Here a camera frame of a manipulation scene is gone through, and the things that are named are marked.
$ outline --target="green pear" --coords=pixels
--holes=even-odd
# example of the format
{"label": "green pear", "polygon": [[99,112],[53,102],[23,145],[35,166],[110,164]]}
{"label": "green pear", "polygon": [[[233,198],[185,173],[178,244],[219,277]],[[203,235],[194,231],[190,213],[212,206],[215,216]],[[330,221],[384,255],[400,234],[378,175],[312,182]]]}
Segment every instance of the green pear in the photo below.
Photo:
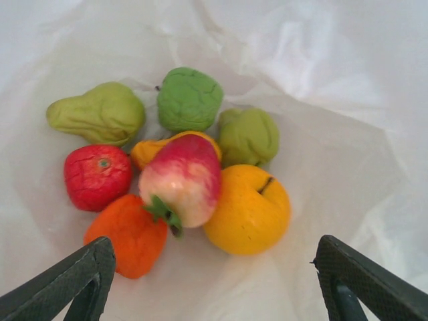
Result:
{"label": "green pear", "polygon": [[144,104],[119,82],[106,82],[81,96],[58,100],[46,111],[49,125],[91,144],[123,146],[146,121]]}
{"label": "green pear", "polygon": [[219,115],[218,126],[223,168],[238,164],[260,167],[278,153],[280,131],[260,108],[225,110]]}

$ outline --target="red and white strawberry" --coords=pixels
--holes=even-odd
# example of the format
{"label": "red and white strawberry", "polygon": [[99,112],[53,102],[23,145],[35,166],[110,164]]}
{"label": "red and white strawberry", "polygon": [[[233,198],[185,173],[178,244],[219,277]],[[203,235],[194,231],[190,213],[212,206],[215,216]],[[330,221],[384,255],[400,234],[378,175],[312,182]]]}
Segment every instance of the red and white strawberry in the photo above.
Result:
{"label": "red and white strawberry", "polygon": [[146,165],[138,181],[146,210],[164,219],[173,234],[200,227],[219,199],[221,165],[213,145],[187,134],[166,144]]}

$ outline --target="green stem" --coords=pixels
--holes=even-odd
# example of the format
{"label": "green stem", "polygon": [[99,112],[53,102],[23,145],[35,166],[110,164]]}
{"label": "green stem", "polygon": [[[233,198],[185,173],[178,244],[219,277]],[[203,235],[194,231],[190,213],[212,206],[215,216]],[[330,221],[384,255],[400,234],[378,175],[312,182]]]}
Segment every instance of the green stem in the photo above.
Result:
{"label": "green stem", "polygon": [[100,167],[102,167],[103,169],[107,169],[108,167],[110,167],[110,161],[107,158],[101,158],[98,161],[98,165],[100,165]]}
{"label": "green stem", "polygon": [[155,222],[158,219],[162,219],[165,223],[167,223],[171,233],[176,238],[183,236],[183,227],[181,226],[180,217],[159,197],[153,195],[152,205],[146,205],[143,208],[149,213],[153,214],[153,219]]}

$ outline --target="strawberry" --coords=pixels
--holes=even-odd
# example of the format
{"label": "strawberry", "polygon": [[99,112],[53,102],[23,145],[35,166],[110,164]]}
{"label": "strawberry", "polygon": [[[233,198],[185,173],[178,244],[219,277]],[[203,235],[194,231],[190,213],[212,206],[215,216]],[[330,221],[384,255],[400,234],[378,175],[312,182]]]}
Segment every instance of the strawberry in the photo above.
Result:
{"label": "strawberry", "polygon": [[200,227],[219,199],[221,165],[213,145],[186,134],[166,144],[140,174],[138,188],[145,209],[166,221],[173,235]]}
{"label": "strawberry", "polygon": [[67,156],[64,181],[74,206],[83,211],[99,212],[129,191],[131,161],[116,146],[88,145]]}

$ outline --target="orange persimmon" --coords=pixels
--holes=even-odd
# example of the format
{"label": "orange persimmon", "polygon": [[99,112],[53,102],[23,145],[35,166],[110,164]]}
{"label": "orange persimmon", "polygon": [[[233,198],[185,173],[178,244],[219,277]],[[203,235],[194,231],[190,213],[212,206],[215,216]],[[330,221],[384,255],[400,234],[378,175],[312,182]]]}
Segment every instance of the orange persimmon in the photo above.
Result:
{"label": "orange persimmon", "polygon": [[127,194],[109,204],[92,222],[84,244],[97,237],[109,237],[116,256],[116,272],[129,279],[147,274],[167,242],[168,225],[154,220],[143,209],[139,196]]}

